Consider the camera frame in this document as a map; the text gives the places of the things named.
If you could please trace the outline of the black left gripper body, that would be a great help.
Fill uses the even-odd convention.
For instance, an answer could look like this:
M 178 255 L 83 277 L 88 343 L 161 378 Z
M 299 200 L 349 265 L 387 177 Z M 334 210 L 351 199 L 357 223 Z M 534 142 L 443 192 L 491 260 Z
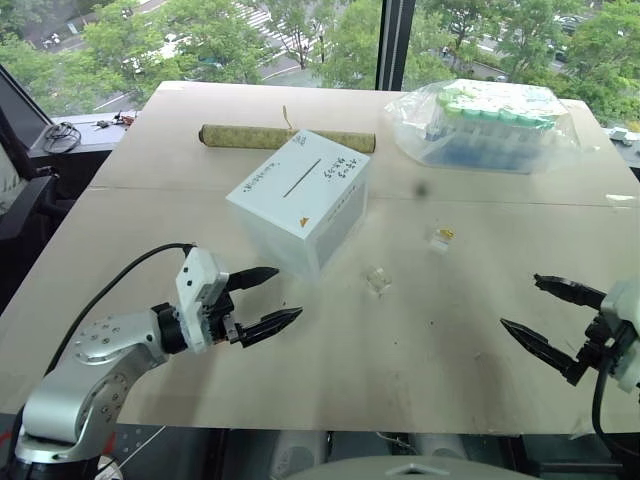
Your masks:
M 221 342 L 242 343 L 243 327 L 233 319 L 235 305 L 230 292 L 223 289 L 220 296 L 210 304 L 202 307 L 204 316 L 204 332 L 212 344 Z

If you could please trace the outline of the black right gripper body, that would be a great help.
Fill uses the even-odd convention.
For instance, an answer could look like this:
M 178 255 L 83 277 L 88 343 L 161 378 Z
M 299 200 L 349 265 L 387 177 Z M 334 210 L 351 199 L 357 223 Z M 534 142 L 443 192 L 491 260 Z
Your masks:
M 630 346 L 630 322 L 598 313 L 585 330 L 586 341 L 577 359 L 584 371 L 599 370 L 606 362 L 607 373 L 614 373 Z

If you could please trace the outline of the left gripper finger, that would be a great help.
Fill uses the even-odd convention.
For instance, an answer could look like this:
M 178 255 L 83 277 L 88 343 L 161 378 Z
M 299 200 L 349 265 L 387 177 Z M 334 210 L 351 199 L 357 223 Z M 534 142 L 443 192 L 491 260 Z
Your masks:
M 253 267 L 250 269 L 231 273 L 227 281 L 227 290 L 229 292 L 236 290 L 247 290 L 258 286 L 270 278 L 276 276 L 279 269 L 275 267 Z
M 243 348 L 260 343 L 290 325 L 301 313 L 302 307 L 282 309 L 263 316 L 248 327 L 237 325 L 238 340 Z

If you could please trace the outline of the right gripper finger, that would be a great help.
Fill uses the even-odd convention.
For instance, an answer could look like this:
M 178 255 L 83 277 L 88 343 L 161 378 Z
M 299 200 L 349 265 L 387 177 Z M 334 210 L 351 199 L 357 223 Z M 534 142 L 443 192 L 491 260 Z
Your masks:
M 606 294 L 564 277 L 534 274 L 535 286 L 565 302 L 599 310 Z
M 505 318 L 501 318 L 500 323 L 526 351 L 558 371 L 570 385 L 577 385 L 581 380 L 586 366 L 553 347 L 546 337 Z

